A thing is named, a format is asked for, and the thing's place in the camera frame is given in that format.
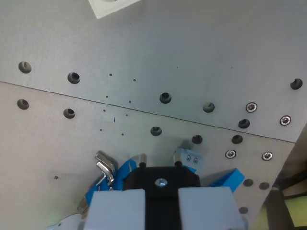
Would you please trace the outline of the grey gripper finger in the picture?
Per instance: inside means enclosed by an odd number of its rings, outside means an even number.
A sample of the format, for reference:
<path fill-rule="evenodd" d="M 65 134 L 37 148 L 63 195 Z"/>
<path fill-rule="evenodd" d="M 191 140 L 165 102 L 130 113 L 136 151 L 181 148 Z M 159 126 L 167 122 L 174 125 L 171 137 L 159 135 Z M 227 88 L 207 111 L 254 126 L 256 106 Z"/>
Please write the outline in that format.
<path fill-rule="evenodd" d="M 178 190 L 183 230 L 244 230 L 229 187 L 180 188 Z"/>
<path fill-rule="evenodd" d="M 86 218 L 85 230 L 144 230 L 145 191 L 96 191 Z"/>

